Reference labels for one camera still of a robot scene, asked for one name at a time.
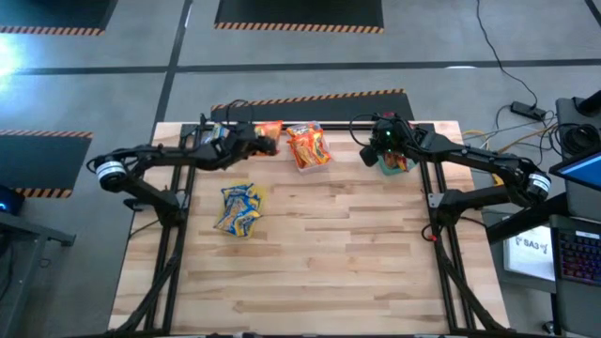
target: wooden table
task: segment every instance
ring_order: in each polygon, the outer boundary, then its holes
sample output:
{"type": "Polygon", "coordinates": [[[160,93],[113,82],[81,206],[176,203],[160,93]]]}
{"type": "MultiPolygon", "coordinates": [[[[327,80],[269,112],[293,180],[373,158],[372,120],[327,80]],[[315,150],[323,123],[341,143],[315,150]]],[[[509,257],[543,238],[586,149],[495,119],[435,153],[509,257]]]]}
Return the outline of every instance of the wooden table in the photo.
{"type": "MultiPolygon", "coordinates": [[[[437,132],[461,142],[457,122],[434,123],[437,132]]],[[[159,124],[154,143],[175,146],[180,126],[159,124]]],[[[357,134],[367,139],[367,131],[357,134]]],[[[448,331],[434,248],[420,235],[428,215],[419,167],[385,177],[377,166],[363,165],[348,131],[325,137],[335,159],[328,172],[300,175],[283,135],[276,157],[196,173],[173,334],[448,331]],[[269,192],[250,239],[213,229],[223,205],[220,189],[242,181],[269,192]]],[[[444,173],[450,189],[473,190],[469,168],[445,163],[444,173]]],[[[153,168],[145,180],[164,187],[171,174],[153,168]]],[[[154,212],[139,213],[132,229],[154,219],[154,212]]],[[[130,241],[110,328],[149,289],[160,233],[157,224],[130,241]]],[[[471,288],[508,325],[485,230],[462,221],[457,233],[471,288]]],[[[463,323],[456,289],[453,297],[463,323]]],[[[162,304],[157,325],[161,320],[162,304]]]]}

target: gray floor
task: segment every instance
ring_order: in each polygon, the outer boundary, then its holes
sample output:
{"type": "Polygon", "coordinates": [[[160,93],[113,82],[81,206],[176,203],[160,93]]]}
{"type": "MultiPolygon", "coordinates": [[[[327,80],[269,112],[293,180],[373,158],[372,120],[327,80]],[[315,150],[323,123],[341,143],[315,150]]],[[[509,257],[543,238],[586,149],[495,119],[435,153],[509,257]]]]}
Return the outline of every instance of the gray floor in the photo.
{"type": "MultiPolygon", "coordinates": [[[[594,2],[601,8],[601,0],[594,2]]],[[[196,1],[179,65],[494,60],[475,19],[475,0],[383,3],[386,33],[372,36],[213,30],[218,1],[196,1]]],[[[103,37],[0,35],[0,60],[5,60],[0,65],[2,129],[94,131],[88,157],[147,142],[164,73],[2,73],[11,67],[167,66],[183,4],[184,0],[120,0],[103,37]]],[[[583,0],[484,0],[482,12],[503,59],[601,58],[601,27],[583,0]]],[[[544,109],[554,109],[557,98],[588,96],[601,83],[601,65],[508,70],[528,83],[544,109]]],[[[211,105],[238,98],[398,87],[408,91],[416,119],[458,120],[463,130],[490,131],[503,104],[532,101],[520,84],[496,68],[196,72],[176,75],[165,120],[195,121],[211,105]]],[[[501,127],[525,122],[508,112],[501,115],[501,127]]],[[[500,133],[491,146],[504,146],[540,127],[500,133]]],[[[539,158],[534,148],[516,146],[512,151],[539,158]]],[[[543,168],[559,161],[552,152],[544,156],[543,168]]],[[[474,173],[474,179],[479,187],[490,184],[489,176],[474,173]]],[[[562,189],[555,179],[553,193],[562,189]]],[[[124,197],[103,192],[83,169],[70,199],[27,201],[27,219],[75,232],[78,238],[70,249],[51,245],[45,254],[53,263],[39,271],[20,337],[106,329],[132,216],[121,205],[124,197]]],[[[540,323],[550,319],[548,294],[511,284],[501,287],[512,327],[540,332],[540,323]]]]}

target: monitor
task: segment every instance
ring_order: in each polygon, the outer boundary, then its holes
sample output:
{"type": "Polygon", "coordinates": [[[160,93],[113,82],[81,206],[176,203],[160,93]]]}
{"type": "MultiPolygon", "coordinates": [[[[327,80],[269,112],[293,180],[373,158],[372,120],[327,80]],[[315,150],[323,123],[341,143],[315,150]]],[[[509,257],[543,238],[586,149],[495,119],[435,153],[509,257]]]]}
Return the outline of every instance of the monitor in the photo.
{"type": "Polygon", "coordinates": [[[601,192],[601,147],[555,164],[549,172],[601,192]]]}

